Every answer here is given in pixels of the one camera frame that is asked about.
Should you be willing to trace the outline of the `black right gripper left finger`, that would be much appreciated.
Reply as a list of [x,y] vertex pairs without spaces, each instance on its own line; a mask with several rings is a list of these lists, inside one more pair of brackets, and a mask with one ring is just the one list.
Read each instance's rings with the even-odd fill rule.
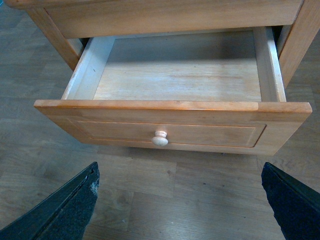
[[98,199],[100,172],[91,163],[29,212],[1,229],[2,240],[81,240]]

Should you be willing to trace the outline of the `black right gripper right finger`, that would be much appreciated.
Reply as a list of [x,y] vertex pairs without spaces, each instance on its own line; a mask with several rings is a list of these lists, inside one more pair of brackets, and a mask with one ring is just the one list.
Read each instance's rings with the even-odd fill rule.
[[320,238],[320,194],[266,162],[261,173],[262,186],[286,240]]

